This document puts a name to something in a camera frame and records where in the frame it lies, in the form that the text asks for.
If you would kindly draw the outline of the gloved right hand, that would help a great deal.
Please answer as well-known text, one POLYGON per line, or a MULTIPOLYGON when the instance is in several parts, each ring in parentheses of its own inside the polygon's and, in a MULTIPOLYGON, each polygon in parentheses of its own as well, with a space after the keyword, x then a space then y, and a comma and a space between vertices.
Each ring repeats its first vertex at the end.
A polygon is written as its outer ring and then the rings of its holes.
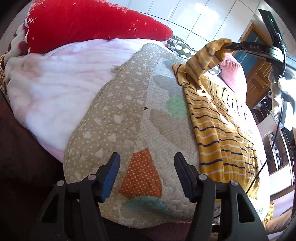
POLYGON ((282 113, 280 122, 291 131, 295 128, 295 77, 283 77, 270 87, 272 113, 282 113))

